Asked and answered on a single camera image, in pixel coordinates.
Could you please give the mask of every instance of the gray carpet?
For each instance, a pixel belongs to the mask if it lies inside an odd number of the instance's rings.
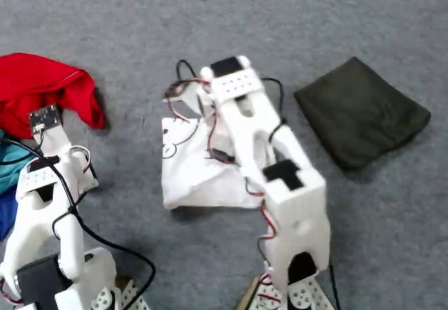
[[[286,86],[286,117],[328,180],[332,254],[344,310],[448,307],[448,0],[0,0],[0,53],[33,52],[87,69],[111,130],[65,115],[93,154],[101,188],[86,223],[157,265],[153,310],[230,309],[262,271],[257,211],[162,207],[160,101],[186,58],[245,54]],[[428,108],[403,149],[360,172],[328,157],[292,93],[356,55]],[[277,89],[269,88],[273,100]],[[86,246],[97,244],[86,236]],[[55,249],[51,241],[45,253]],[[146,268],[113,252],[139,284]],[[330,292],[326,274],[324,288]],[[0,309],[10,309],[1,303]]]

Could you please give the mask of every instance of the red wire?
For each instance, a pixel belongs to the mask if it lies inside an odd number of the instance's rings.
[[[1,280],[0,280],[0,293],[1,293],[1,295],[3,296],[3,298],[4,298],[5,300],[7,300],[8,302],[10,302],[11,304],[14,304],[14,305],[22,305],[22,304],[23,304],[22,299],[20,299],[20,300],[13,300],[13,299],[12,299],[7,293],[5,293],[5,291],[3,290],[4,286],[5,286],[5,279],[1,279]]]
[[[171,99],[170,98],[167,98],[167,103],[168,103],[169,109],[171,110],[171,112],[173,113],[175,118],[181,119],[182,121],[185,121],[185,122],[190,122],[190,121],[188,121],[188,119],[186,119],[182,115],[178,114],[177,111],[174,110],[173,104],[171,103]]]
[[[265,196],[264,192],[252,192],[252,191],[249,191],[249,180],[247,178],[246,178],[246,191],[251,196],[255,196],[255,197],[264,197]]]
[[[264,275],[261,279],[260,279],[260,284],[264,285],[264,286],[272,286],[272,282],[265,282],[265,279],[267,279],[269,277],[270,279],[270,275],[266,274]]]
[[[263,202],[263,206],[261,208],[261,214],[263,215],[263,218],[267,221],[267,223],[269,224],[269,226],[272,228],[272,234],[266,234],[266,235],[262,235],[261,239],[264,240],[270,240],[275,238],[275,236],[277,235],[277,230],[275,228],[274,223],[272,222],[272,220],[270,219],[270,217],[267,215],[266,212],[266,208],[265,208],[265,203]]]
[[[191,78],[191,79],[186,80],[185,82],[186,83],[191,83],[193,81],[195,81],[196,83],[201,83],[203,85],[210,85],[210,82],[208,82],[205,79],[201,79],[201,78]]]
[[[272,300],[272,301],[281,303],[281,300],[279,298],[271,296],[271,295],[268,295],[268,294],[258,294],[258,296],[259,297],[263,297],[263,298],[267,298],[268,300]]]

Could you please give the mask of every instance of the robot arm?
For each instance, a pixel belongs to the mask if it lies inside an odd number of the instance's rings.
[[[178,99],[191,105],[218,133],[212,149],[235,156],[243,177],[265,193],[265,215],[275,237],[265,241],[265,265],[283,297],[287,287],[326,269],[330,224],[326,182],[306,156],[294,133],[279,117],[246,57],[232,57],[201,70],[202,85],[191,85]],[[260,149],[274,148],[282,160],[257,162]]]
[[[45,159],[32,160],[20,172],[17,215],[0,275],[26,309],[88,309],[105,286],[113,286],[116,275],[108,251],[84,253],[83,230],[75,215],[67,213],[76,209],[72,204],[81,194],[98,186],[90,153],[70,143],[55,105],[33,112],[30,121]],[[35,260],[43,242],[53,236],[60,240],[59,254]],[[42,279],[45,283],[36,283]]]

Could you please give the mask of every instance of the cable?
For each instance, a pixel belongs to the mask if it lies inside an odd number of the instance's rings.
[[[277,131],[281,128],[281,126],[286,125],[286,123],[287,122],[285,118],[280,119],[280,123],[272,130],[271,134],[269,134],[269,138],[267,139],[269,144],[272,143],[272,138],[274,137],[275,133],[277,133]]]
[[[218,116],[216,115],[216,112],[214,112],[212,115],[214,118],[214,122],[213,122],[213,126],[211,126],[209,138],[207,139],[207,150],[209,151],[211,158],[218,160],[219,162],[224,163],[224,164],[235,164],[235,162],[229,162],[229,161],[222,160],[222,159],[216,157],[213,152],[213,148],[211,147],[211,137],[213,136],[213,133],[215,132],[216,123],[218,122]]]
[[[88,150],[85,146],[71,146],[69,149],[69,153],[71,151],[83,151],[87,156],[87,165],[83,169],[83,173],[85,173],[92,164],[92,156],[90,154],[90,150]]]
[[[265,234],[265,235],[262,235],[261,237],[259,237],[257,240],[257,248],[258,248],[258,252],[260,252],[263,260],[267,262],[268,266],[270,266],[271,264],[270,264],[269,260],[267,259],[265,252],[263,252],[263,250],[261,248],[261,241],[271,240],[271,239],[275,238],[277,236],[277,229],[275,227],[274,221],[271,220],[271,218],[268,216],[265,207],[266,207],[266,203],[263,200],[263,203],[261,204],[261,214],[262,214],[263,218],[266,220],[266,222],[268,223],[268,225],[271,227],[272,234]]]
[[[4,298],[5,300],[7,300],[8,302],[10,302],[14,307],[15,307],[16,305],[22,305],[22,304],[23,304],[23,301],[22,301],[22,300],[13,300],[13,299],[11,298],[11,296],[8,295],[8,294],[4,291],[4,286],[5,286],[5,279],[1,279],[1,280],[0,280],[0,293],[1,293],[1,296],[3,296],[3,298]]]
[[[260,284],[264,285],[264,286],[272,286],[272,281],[271,281],[271,276],[269,275],[269,273],[264,273],[261,277],[260,277]]]
[[[177,75],[177,80],[183,80],[182,76],[181,76],[181,67],[182,64],[185,65],[186,67],[188,67],[190,69],[191,75],[193,77],[197,77],[195,70],[192,68],[191,64],[189,62],[187,62],[185,59],[180,59],[177,63],[176,63],[176,75]]]
[[[249,178],[245,178],[246,180],[246,192],[249,193],[251,196],[255,196],[255,197],[264,197],[265,193],[264,192],[251,192],[249,191]]]
[[[165,91],[164,98],[168,103],[168,107],[173,113],[175,118],[181,119],[182,121],[189,122],[189,120],[181,115],[178,111],[176,111],[173,107],[171,98],[179,97],[181,94],[185,91],[185,89],[189,86],[190,83],[201,83],[202,87],[204,88],[205,92],[208,92],[208,89],[205,87],[209,84],[207,80],[201,79],[201,78],[191,78],[191,79],[185,79],[185,80],[178,80],[175,83],[172,83],[167,90]]]
[[[272,82],[276,83],[279,86],[279,93],[280,93],[280,97],[279,97],[279,113],[281,115],[283,113],[283,104],[284,104],[284,100],[285,100],[285,90],[284,90],[283,84],[281,83],[280,80],[275,79],[275,78],[270,78],[270,77],[263,77],[263,78],[261,78],[261,80],[272,81]]]
[[[330,270],[331,288],[333,290],[333,296],[335,297],[336,310],[341,310],[341,303],[339,301],[339,294],[338,294],[337,288],[336,288],[335,268],[333,266],[331,258],[330,258],[329,268],[330,268],[329,270]]]
[[[39,149],[41,148],[42,143],[43,143],[43,130],[41,130],[41,142],[40,142],[39,145],[38,145],[38,148],[39,148]],[[29,157],[31,157],[31,156],[33,156],[33,154],[32,154],[32,153],[28,153],[28,154],[26,154],[25,156],[22,156],[22,157],[20,157],[20,158],[16,158],[15,160],[12,160],[12,161],[2,161],[2,162],[0,162],[0,166],[1,166],[1,165],[12,165],[12,164],[16,164],[16,163],[19,163],[19,162],[21,162],[21,161],[25,161],[27,158],[29,158]]]
[[[268,294],[258,294],[258,296],[262,297],[262,298],[267,298],[268,300],[271,300],[271,301],[275,301],[275,302],[280,302],[281,303],[281,300],[279,298],[271,296],[271,295],[268,295]]]
[[[52,169],[52,171],[55,173],[55,175],[58,177],[58,179],[61,181],[62,187],[64,188],[64,191],[67,195],[67,197],[69,198],[70,201],[70,209],[64,213],[63,215],[61,215],[60,217],[58,217],[57,219],[62,219],[63,217],[67,216],[68,214],[73,214],[76,219],[79,222],[79,225],[81,226],[81,228],[84,230],[84,232],[86,232],[87,234],[89,234],[93,239],[97,240],[98,242],[109,246],[111,248],[117,249],[119,251],[122,251],[124,253],[128,253],[136,258],[139,258],[140,260],[144,261],[146,264],[148,264],[151,268],[151,274],[147,280],[147,282],[145,282],[145,284],[141,287],[141,289],[137,292],[137,294],[129,301],[129,303],[126,305],[126,307],[123,308],[123,310],[129,310],[129,308],[138,300],[138,298],[140,296],[143,295],[143,293],[146,291],[146,289],[149,288],[149,286],[151,285],[151,283],[154,280],[155,277],[155,265],[154,263],[149,260],[148,258],[144,257],[142,254],[133,251],[130,248],[126,248],[120,245],[117,245],[109,240],[106,240],[105,238],[99,236],[98,234],[96,234],[94,231],[92,231],[85,223],[84,220],[81,218],[81,216],[79,215],[76,206],[82,201],[82,199],[85,197],[85,194],[81,195],[78,199],[77,202],[74,201],[73,196],[71,195],[70,189],[67,185],[67,182],[65,181],[64,177],[61,175],[61,173],[55,168],[55,166],[53,164],[51,164],[44,156],[40,155],[36,150],[34,150],[33,148],[18,142],[18,141],[14,141],[12,139],[8,139],[8,138],[4,138],[4,137],[0,137],[0,142],[7,142],[7,143],[11,143],[15,146],[19,146],[25,150],[27,150],[29,153],[31,153],[32,155],[38,157],[40,160],[43,160],[44,162],[46,162],[46,165],[48,167],[50,167],[50,169]]]

